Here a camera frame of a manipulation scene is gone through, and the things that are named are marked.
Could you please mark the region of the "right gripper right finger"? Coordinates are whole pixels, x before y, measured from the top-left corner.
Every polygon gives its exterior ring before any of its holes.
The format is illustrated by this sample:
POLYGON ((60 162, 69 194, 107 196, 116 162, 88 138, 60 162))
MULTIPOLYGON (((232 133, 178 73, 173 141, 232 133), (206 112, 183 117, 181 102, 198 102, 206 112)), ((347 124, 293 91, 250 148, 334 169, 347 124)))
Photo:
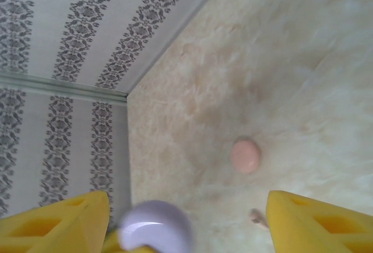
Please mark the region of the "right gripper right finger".
POLYGON ((372 216, 270 191, 266 217, 276 252, 372 252, 372 216))

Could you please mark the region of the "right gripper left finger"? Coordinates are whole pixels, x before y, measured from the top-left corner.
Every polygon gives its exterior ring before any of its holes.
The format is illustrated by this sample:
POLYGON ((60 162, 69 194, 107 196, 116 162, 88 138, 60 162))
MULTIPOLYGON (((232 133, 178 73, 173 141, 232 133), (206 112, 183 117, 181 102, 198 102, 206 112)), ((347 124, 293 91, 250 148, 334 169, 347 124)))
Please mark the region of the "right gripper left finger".
POLYGON ((100 252, 110 220, 104 191, 1 219, 1 252, 100 252))

